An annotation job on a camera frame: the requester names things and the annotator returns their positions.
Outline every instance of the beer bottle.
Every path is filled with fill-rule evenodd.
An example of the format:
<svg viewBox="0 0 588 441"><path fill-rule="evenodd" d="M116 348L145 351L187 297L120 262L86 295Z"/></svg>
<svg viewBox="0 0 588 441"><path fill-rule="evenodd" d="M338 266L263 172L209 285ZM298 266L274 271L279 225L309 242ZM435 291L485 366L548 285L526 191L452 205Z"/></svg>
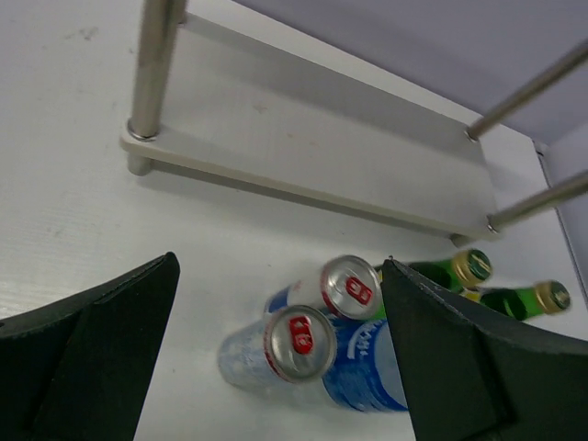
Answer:
<svg viewBox="0 0 588 441"><path fill-rule="evenodd" d="M568 290L555 280L525 288L467 288L462 296L519 321L570 307Z"/></svg>
<svg viewBox="0 0 588 441"><path fill-rule="evenodd" d="M490 259L482 251L475 248L460 251L450 259L411 262L405 265L433 280L437 285L454 292L475 287L492 275ZM381 281L381 266L376 266L376 270ZM382 319L385 317L386 312L382 305L374 318Z"/></svg>

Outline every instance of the blue can label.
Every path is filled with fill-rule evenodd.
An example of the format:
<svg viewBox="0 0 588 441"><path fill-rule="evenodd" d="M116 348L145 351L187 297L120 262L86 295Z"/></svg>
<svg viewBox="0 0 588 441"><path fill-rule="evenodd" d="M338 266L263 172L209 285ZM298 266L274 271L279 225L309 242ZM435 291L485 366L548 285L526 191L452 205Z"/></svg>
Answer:
<svg viewBox="0 0 588 441"><path fill-rule="evenodd" d="M335 329L337 328L345 328L346 326L353 326L354 323L358 323L358 321L354 321L351 319L342 319L334 315L333 313L326 313L324 316L329 319L329 322L334 326Z"/></svg>
<svg viewBox="0 0 588 441"><path fill-rule="evenodd" d="M266 312L270 314L276 312L277 310L281 310L282 308L286 308L288 306L288 294L290 293L290 287L285 287L278 294L274 295L274 297L270 297L266 303Z"/></svg>
<svg viewBox="0 0 588 441"><path fill-rule="evenodd" d="M337 357L322 378L337 404L360 412L406 411L386 320L338 328Z"/></svg>

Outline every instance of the stainless steel pole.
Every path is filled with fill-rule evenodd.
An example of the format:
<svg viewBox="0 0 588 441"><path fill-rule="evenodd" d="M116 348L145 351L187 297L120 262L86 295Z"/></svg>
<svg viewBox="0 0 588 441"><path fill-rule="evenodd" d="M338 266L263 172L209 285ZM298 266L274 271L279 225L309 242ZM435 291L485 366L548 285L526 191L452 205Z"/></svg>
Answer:
<svg viewBox="0 0 588 441"><path fill-rule="evenodd" d="M129 132L142 141L159 131L178 23L187 0L145 0Z"/></svg>
<svg viewBox="0 0 588 441"><path fill-rule="evenodd" d="M486 115L471 124L466 133L473 140L477 140L496 124L500 123L511 113L524 106L527 102L539 95L561 78L569 74L575 68L588 60L588 40L583 41L566 55L561 57L544 72L529 81L507 97L502 103L492 108Z"/></svg>
<svg viewBox="0 0 588 441"><path fill-rule="evenodd" d="M584 170L552 188L524 199L508 209L503 209L488 216L488 228L493 232L523 221L531 216L552 209L566 200L588 193L588 170ZM454 234L451 240L456 246L473 242L469 237Z"/></svg>

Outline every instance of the white wall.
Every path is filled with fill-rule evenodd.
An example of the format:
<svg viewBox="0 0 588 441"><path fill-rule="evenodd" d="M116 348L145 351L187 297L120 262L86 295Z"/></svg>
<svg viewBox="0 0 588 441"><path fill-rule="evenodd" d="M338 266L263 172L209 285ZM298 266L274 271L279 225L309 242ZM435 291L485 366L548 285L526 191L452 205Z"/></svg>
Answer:
<svg viewBox="0 0 588 441"><path fill-rule="evenodd" d="M586 0L235 0L483 113L588 37ZM516 112L552 143L588 121L588 66Z"/></svg>
<svg viewBox="0 0 588 441"><path fill-rule="evenodd" d="M547 148L545 163L551 185L588 169L588 123ZM560 207L584 290L588 283L588 194Z"/></svg>

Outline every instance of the can lid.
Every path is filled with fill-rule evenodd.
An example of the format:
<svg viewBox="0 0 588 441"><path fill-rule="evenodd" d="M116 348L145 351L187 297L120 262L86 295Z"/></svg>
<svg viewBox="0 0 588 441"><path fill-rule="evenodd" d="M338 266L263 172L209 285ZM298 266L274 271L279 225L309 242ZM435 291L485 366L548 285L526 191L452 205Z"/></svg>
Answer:
<svg viewBox="0 0 588 441"><path fill-rule="evenodd" d="M324 266L321 291L329 310L342 318L367 320L382 305L378 273L354 255L342 255Z"/></svg>
<svg viewBox="0 0 588 441"><path fill-rule="evenodd" d="M284 380L301 383L318 379L333 365L334 328L310 306L288 306L275 312L266 327L267 360Z"/></svg>
<svg viewBox="0 0 588 441"><path fill-rule="evenodd" d="M475 248L463 250L451 259L453 272L459 277L462 286L469 288L479 285L492 275L490 259Z"/></svg>
<svg viewBox="0 0 588 441"><path fill-rule="evenodd" d="M547 314L562 312L570 307L570 293L560 282L550 280L535 285L535 294L541 309Z"/></svg>

